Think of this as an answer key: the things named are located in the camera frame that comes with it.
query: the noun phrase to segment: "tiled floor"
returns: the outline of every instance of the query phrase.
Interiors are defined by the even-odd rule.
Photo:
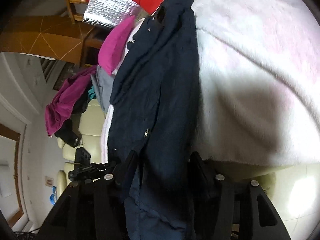
[[[320,164],[293,166],[265,176],[272,176],[269,198],[291,239],[307,240],[320,222]]]

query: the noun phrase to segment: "pink pillow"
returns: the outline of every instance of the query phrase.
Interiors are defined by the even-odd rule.
[[[133,29],[135,16],[124,19],[115,27],[103,42],[99,55],[99,65],[111,76],[121,60],[127,39]]]

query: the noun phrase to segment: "beige leather sofa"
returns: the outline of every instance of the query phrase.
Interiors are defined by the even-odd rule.
[[[87,110],[81,116],[72,116],[73,131],[81,134],[81,145],[91,155],[91,163],[101,163],[101,148],[100,136],[105,120],[103,113],[97,99],[92,99],[87,107]],[[62,149],[63,157],[67,160],[64,164],[63,170],[58,171],[57,174],[57,198],[59,198],[67,185],[71,182],[68,179],[68,172],[72,171],[74,166],[76,148],[72,148],[66,144],[62,139],[58,138],[58,146]]]

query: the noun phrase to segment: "silver foil sheet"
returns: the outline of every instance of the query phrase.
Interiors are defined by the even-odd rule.
[[[83,21],[114,28],[122,20],[141,11],[142,8],[131,0],[89,0]]]

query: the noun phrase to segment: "navy blue garment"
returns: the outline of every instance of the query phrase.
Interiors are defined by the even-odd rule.
[[[189,144],[199,101],[194,0],[165,0],[144,20],[115,77],[108,157],[139,154],[125,200],[131,240],[195,239]]]

